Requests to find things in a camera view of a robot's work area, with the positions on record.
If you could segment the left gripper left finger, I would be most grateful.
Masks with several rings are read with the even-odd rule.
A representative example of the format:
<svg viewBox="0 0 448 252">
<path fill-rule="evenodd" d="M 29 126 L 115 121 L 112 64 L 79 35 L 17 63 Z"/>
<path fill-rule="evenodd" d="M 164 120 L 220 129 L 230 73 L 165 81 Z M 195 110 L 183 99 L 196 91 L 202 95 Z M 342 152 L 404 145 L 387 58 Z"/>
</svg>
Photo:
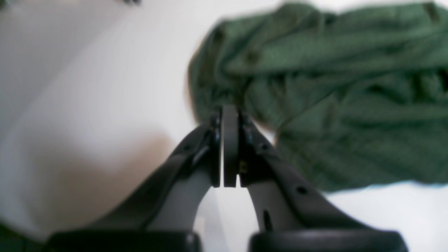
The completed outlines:
<svg viewBox="0 0 448 252">
<path fill-rule="evenodd" d="M 85 227 L 55 233 L 47 252 L 201 252 L 197 209 L 220 184 L 222 108 L 190 132 L 133 193 Z"/>
</svg>

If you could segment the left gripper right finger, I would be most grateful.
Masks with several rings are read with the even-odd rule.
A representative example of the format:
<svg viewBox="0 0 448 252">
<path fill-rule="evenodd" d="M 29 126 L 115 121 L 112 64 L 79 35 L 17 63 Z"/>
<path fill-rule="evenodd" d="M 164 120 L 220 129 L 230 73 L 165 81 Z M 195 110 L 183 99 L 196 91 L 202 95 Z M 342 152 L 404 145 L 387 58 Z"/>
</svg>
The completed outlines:
<svg viewBox="0 0 448 252">
<path fill-rule="evenodd" d="M 224 106 L 224 186 L 246 188 L 260 231 L 250 252 L 406 252 L 395 231 L 361 223 L 330 203 L 233 105 Z"/>
</svg>

